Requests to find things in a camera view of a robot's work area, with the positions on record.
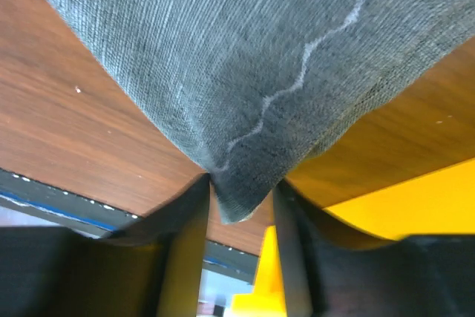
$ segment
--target fabric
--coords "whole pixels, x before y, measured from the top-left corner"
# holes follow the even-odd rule
[[[243,220],[475,34],[475,0],[48,0]]]

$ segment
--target blue line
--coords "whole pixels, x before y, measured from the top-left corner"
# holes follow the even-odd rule
[[[47,204],[33,202],[33,201],[30,201],[30,200],[24,200],[24,199],[22,199],[18,196],[15,196],[15,195],[13,195],[9,192],[0,192],[0,195],[4,195],[5,197],[10,198],[11,200],[15,200],[18,203],[27,204],[27,205],[32,206],[34,208],[47,209],[52,214],[64,215],[67,218],[78,220],[79,222],[82,222],[82,223],[91,224],[93,226],[97,226],[99,228],[108,230],[109,232],[114,231],[115,229],[117,229],[115,226],[112,226],[110,224],[102,223],[102,222],[99,222],[99,221],[94,220],[94,219],[83,218],[83,217],[80,217],[78,215],[72,215],[71,213],[67,213],[65,211],[62,211],[61,209],[57,209],[57,208],[55,208],[53,206],[49,206]]]

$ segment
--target wooden surface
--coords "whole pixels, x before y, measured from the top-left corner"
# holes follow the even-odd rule
[[[475,157],[474,76],[471,40],[292,179],[328,206]],[[200,173],[44,0],[0,0],[0,167],[139,215]],[[258,253],[268,219],[213,204],[209,238]]]

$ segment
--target gray cloth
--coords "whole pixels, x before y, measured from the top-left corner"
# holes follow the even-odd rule
[[[475,33],[475,0],[48,0],[247,217]]]

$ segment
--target yellow object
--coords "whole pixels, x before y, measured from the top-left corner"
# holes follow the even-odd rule
[[[475,234],[475,159],[327,208],[383,238]]]
[[[254,290],[234,295],[231,310],[238,317],[287,316],[275,226],[267,228],[264,236]]]

